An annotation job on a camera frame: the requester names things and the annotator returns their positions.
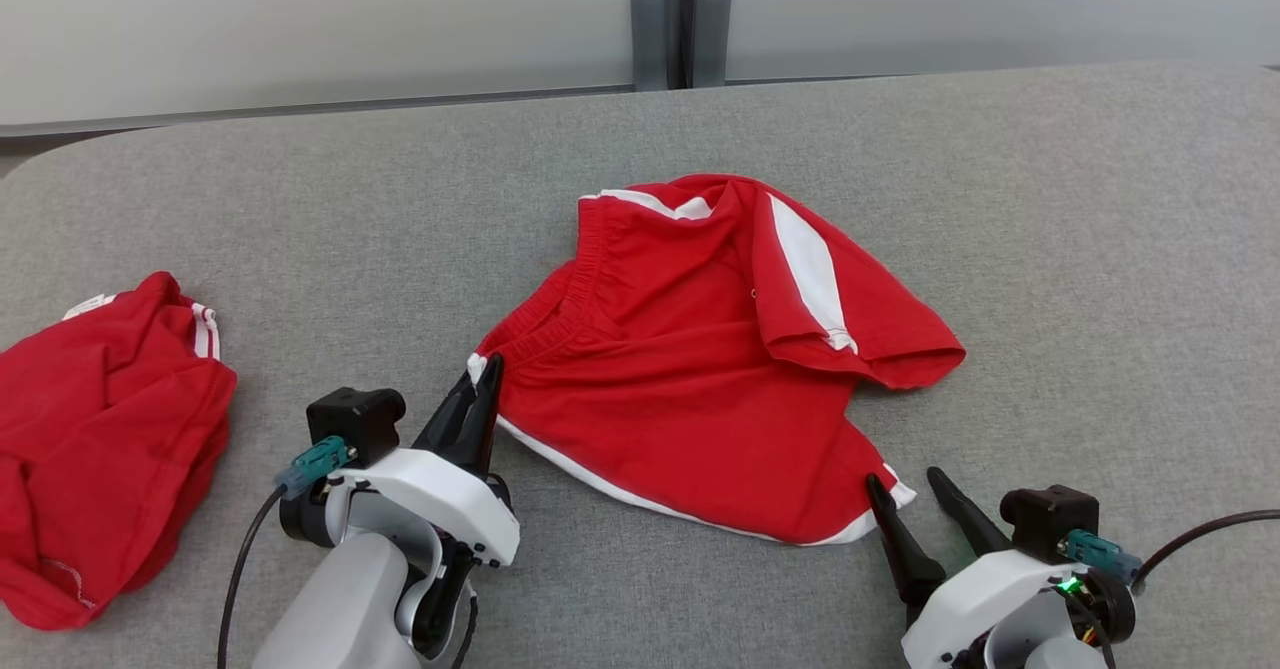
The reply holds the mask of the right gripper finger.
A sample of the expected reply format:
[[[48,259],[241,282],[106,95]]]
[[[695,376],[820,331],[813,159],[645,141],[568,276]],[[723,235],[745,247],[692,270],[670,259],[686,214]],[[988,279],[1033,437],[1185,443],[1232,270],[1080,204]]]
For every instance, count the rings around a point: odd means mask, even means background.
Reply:
[[[940,467],[927,468],[927,481],[943,513],[950,517],[977,556],[1006,551],[1012,542]]]
[[[905,626],[913,626],[932,594],[946,582],[946,571],[899,519],[897,504],[877,475],[867,476],[867,492],[899,600],[905,606]]]

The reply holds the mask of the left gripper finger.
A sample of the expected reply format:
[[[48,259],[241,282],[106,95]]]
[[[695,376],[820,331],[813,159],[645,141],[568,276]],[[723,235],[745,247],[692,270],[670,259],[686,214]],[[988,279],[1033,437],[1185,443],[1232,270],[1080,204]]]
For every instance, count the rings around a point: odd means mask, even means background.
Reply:
[[[503,356],[489,356],[474,382],[475,400],[468,414],[468,469],[479,478],[490,473],[503,374]]]
[[[475,460],[476,400],[476,388],[465,370],[412,443],[412,449],[435,452],[445,460]]]

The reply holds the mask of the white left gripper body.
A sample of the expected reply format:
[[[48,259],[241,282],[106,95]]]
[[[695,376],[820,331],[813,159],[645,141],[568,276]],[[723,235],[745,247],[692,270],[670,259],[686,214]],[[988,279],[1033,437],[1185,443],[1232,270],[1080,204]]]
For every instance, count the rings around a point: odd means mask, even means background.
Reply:
[[[443,559],[438,531],[474,551],[481,564],[508,567],[518,550],[520,524],[483,481],[434,454],[398,446],[367,467],[329,475],[324,521],[332,542],[380,533],[408,562],[430,568]]]

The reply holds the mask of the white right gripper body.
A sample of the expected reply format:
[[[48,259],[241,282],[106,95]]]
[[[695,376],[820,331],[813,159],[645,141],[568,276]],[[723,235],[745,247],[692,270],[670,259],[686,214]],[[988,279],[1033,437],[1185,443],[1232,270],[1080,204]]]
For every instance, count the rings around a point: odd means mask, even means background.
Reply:
[[[951,668],[966,650],[980,668],[1088,668],[1059,585],[1079,572],[1018,550],[986,554],[932,594],[906,631],[911,668]]]

